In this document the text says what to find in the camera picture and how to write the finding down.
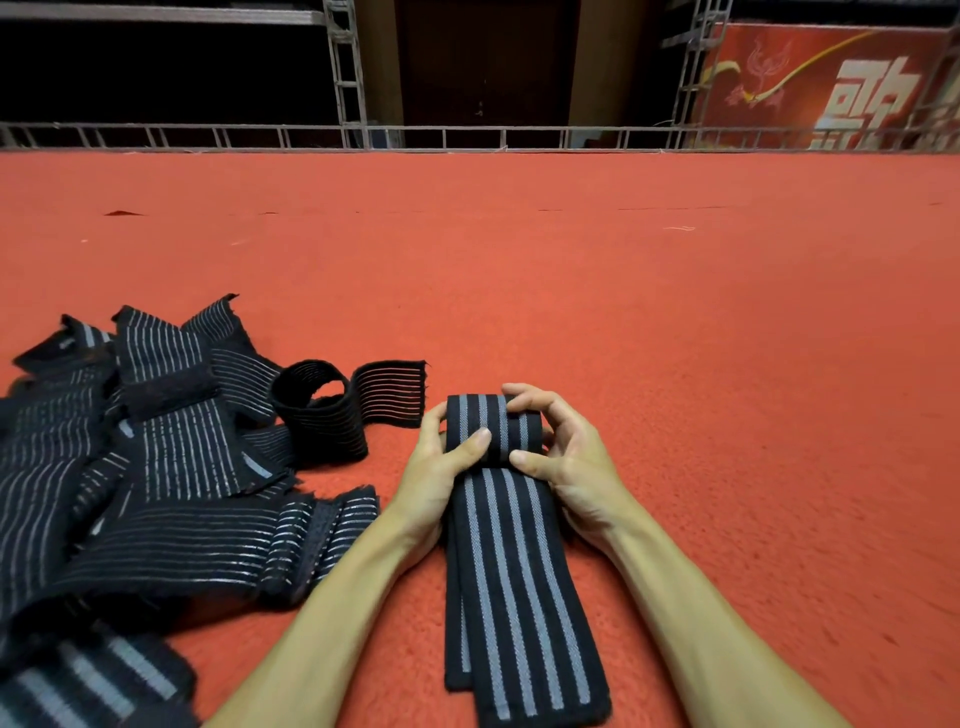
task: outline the metal railing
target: metal railing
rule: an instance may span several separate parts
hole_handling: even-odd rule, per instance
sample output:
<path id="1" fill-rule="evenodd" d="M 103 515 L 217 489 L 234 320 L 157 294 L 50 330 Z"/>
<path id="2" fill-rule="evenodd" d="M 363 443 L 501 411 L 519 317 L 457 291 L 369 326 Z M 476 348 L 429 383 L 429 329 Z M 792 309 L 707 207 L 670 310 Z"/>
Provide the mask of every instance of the metal railing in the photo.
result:
<path id="1" fill-rule="evenodd" d="M 0 122 L 6 150 L 115 152 L 938 152 L 960 151 L 960 130 L 929 125 L 868 133 L 704 127 L 508 127 Z"/>

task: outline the red floor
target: red floor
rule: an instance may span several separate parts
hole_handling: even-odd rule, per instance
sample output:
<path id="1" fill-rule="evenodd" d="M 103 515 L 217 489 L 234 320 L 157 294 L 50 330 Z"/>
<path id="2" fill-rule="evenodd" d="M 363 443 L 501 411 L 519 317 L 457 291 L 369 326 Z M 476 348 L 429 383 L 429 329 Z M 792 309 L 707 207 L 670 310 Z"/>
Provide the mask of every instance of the red floor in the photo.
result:
<path id="1" fill-rule="evenodd" d="M 554 388 L 854 724 L 956 726 L 958 181 L 946 157 L 4 155 L 0 360 L 62 312 L 181 322 L 235 292 L 283 364 L 423 357 L 428 404 Z M 309 487 L 389 497 L 415 433 L 368 435 L 367 460 Z M 616 573 L 569 561 L 610 725 L 681 724 Z M 443 602 L 436 553 L 387 602 L 342 725 L 473 723 L 444 692 Z M 291 617 L 173 639 L 201 716 Z"/>

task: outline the black elastic band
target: black elastic band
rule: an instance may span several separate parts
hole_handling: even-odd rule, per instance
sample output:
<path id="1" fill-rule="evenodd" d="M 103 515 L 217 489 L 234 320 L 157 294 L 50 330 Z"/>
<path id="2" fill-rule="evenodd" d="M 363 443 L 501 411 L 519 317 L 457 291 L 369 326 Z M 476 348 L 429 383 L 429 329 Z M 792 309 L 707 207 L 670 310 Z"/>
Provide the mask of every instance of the black elastic band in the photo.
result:
<path id="1" fill-rule="evenodd" d="M 351 379 L 327 361 L 309 359 L 284 369 L 271 390 L 276 413 L 290 431 L 301 466 L 343 463 L 367 456 L 364 425 L 419 427 L 425 400 L 426 362 L 375 361 Z M 339 381 L 342 395 L 313 395 Z"/>
<path id="2" fill-rule="evenodd" d="M 481 426 L 492 442 L 485 460 L 457 478 L 450 503 L 448 574 L 456 578 L 447 583 L 446 682 L 471 683 L 482 727 L 596 724 L 611 713 L 610 689 L 550 488 L 507 461 L 511 449 L 540 451 L 540 414 L 510 414 L 506 403 L 496 395 L 447 401 L 448 449 Z"/>

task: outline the gray stripe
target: gray stripe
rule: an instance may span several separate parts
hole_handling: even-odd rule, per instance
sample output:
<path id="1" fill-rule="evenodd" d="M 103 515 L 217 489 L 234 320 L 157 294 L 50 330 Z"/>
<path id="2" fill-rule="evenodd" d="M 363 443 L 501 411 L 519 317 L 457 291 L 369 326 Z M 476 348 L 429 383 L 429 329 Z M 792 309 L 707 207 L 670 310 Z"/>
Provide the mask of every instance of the gray stripe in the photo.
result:
<path id="1" fill-rule="evenodd" d="M 510 583 L 510 574 L 507 571 L 507 554 L 503 544 L 503 534 L 500 532 L 500 513 L 496 505 L 496 493 L 493 491 L 493 476 L 489 468 L 483 469 L 483 479 L 487 486 L 487 506 L 490 508 L 490 525 L 493 532 L 493 554 L 496 556 L 496 567 L 500 575 L 500 588 L 503 590 L 503 600 L 507 604 L 507 621 L 510 623 L 510 637 L 514 643 L 516 673 L 520 678 L 520 694 L 523 696 L 523 710 L 528 717 L 533 717 L 537 714 L 537 704 L 534 702 L 534 690 L 530 680 L 530 666 L 527 664 L 527 650 L 523 643 L 523 629 L 520 626 L 520 617 L 516 610 L 514 587 Z"/>
<path id="2" fill-rule="evenodd" d="M 470 524 L 470 550 L 473 554 L 473 568 L 477 575 L 477 589 L 480 592 L 480 618 L 483 621 L 484 643 L 487 645 L 487 661 L 490 663 L 490 677 L 493 684 L 493 706 L 500 720 L 510 720 L 510 706 L 507 693 L 503 688 L 503 671 L 500 668 L 500 651 L 496 646 L 496 631 L 493 626 L 493 609 L 490 604 L 490 592 L 487 589 L 487 573 L 483 567 L 483 552 L 480 544 L 480 526 L 477 522 L 477 504 L 473 493 L 473 476 L 467 473 L 464 478 L 464 491 L 467 495 L 467 519 Z"/>
<path id="3" fill-rule="evenodd" d="M 477 395 L 477 405 L 480 408 L 480 426 L 489 427 L 490 420 L 487 419 L 487 396 Z M 483 453 L 483 457 L 480 458 L 480 462 L 486 463 L 489 460 L 490 460 L 490 448 L 487 448 L 487 451 Z"/>
<path id="4" fill-rule="evenodd" d="M 86 339 L 86 345 L 93 349 L 93 329 L 90 328 L 90 324 L 84 324 L 84 339 Z"/>
<path id="5" fill-rule="evenodd" d="M 523 526 L 520 520 L 520 504 L 516 499 L 513 473 L 506 469 L 501 470 L 507 487 L 507 500 L 510 501 L 510 515 L 514 522 L 514 537 L 516 538 L 516 555 L 519 557 L 520 572 L 523 574 L 523 586 L 526 587 L 527 597 L 530 599 L 530 609 L 534 613 L 534 624 L 537 626 L 537 639 L 540 641 L 540 652 L 543 655 L 543 666 L 546 667 L 546 682 L 550 689 L 550 705 L 555 711 L 564 707 L 564 695 L 560 689 L 560 680 L 557 677 L 557 661 L 553 656 L 553 644 L 550 634 L 546 631 L 546 619 L 543 608 L 540 606 L 540 595 L 534 584 L 534 575 L 530 569 L 530 557 L 527 555 L 527 543 L 523 538 Z"/>
<path id="6" fill-rule="evenodd" d="M 573 631 L 570 614 L 566 610 L 566 602 L 564 602 L 564 596 L 560 593 L 557 575 L 553 571 L 553 562 L 550 558 L 550 551 L 546 543 L 546 532 L 543 529 L 540 494 L 537 492 L 537 485 L 534 483 L 533 478 L 525 475 L 523 479 L 527 483 L 530 502 L 533 505 L 534 527 L 537 531 L 537 544 L 540 547 L 540 564 L 543 567 L 543 575 L 546 576 L 546 583 L 550 587 L 550 594 L 553 596 L 554 604 L 557 607 L 557 616 L 560 618 L 560 625 L 564 630 L 566 651 L 570 655 L 570 663 L 573 666 L 573 677 L 577 682 L 577 697 L 581 705 L 587 705 L 587 703 L 590 702 L 590 687 L 587 684 L 587 674 L 584 672 L 584 661 L 580 656 L 580 645 L 577 644 L 577 635 Z"/>
<path id="7" fill-rule="evenodd" d="M 87 728 L 84 720 L 73 712 L 57 689 L 35 667 L 29 667 L 17 675 L 16 682 L 27 690 L 43 712 L 60 728 Z"/>
<path id="8" fill-rule="evenodd" d="M 117 717 L 122 719 L 133 712 L 135 708 L 133 703 L 131 703 L 113 683 L 104 677 L 100 670 L 87 660 L 73 643 L 70 641 L 61 642 L 57 645 L 57 651 L 67 663 L 67 666 L 80 678 L 80 681 L 84 683 L 92 693 L 103 700 L 104 704 L 110 708 Z"/>
<path id="9" fill-rule="evenodd" d="M 467 614 L 464 610 L 464 598 L 460 597 L 460 667 L 464 673 L 470 673 L 470 645 L 467 644 Z"/>
<path id="10" fill-rule="evenodd" d="M 510 433 L 507 431 L 507 398 L 496 396 L 497 409 L 500 411 L 500 462 L 506 462 L 510 455 Z"/>
<path id="11" fill-rule="evenodd" d="M 102 622 L 95 622 L 93 628 L 107 638 L 110 652 L 119 657 L 131 670 L 138 674 L 154 692 L 164 700 L 177 694 L 177 686 L 170 682 L 154 664 L 124 638 L 115 635 L 113 630 Z"/>
<path id="12" fill-rule="evenodd" d="M 460 442 L 467 441 L 467 395 L 460 395 L 457 398 L 460 402 Z"/>
<path id="13" fill-rule="evenodd" d="M 243 461 L 247 463 L 247 467 L 250 468 L 257 475 L 260 475 L 261 477 L 270 477 L 271 475 L 273 475 L 273 473 L 268 471 L 266 468 L 261 467 L 259 463 L 257 463 L 253 458 L 251 458 L 245 452 L 241 452 L 240 454 L 243 455 Z"/>
<path id="14" fill-rule="evenodd" d="M 527 415 L 520 412 L 520 449 L 526 450 L 530 447 L 530 433 L 527 432 Z"/>
<path id="15" fill-rule="evenodd" d="M 23 728 L 23 723 L 10 715 L 10 712 L 0 705 L 0 725 L 8 728 Z"/>

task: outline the red poster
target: red poster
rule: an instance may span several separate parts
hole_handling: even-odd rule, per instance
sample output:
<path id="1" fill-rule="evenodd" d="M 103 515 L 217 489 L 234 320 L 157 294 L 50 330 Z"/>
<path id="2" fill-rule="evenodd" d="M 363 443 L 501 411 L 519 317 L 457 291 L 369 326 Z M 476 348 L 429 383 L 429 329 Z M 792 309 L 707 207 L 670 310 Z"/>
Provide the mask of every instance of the red poster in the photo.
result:
<path id="1" fill-rule="evenodd" d="M 902 129 L 943 51 L 940 28 L 864 28 L 731 23 L 708 54 L 702 83 L 705 128 L 792 133 L 703 132 L 701 147 L 885 149 Z"/>

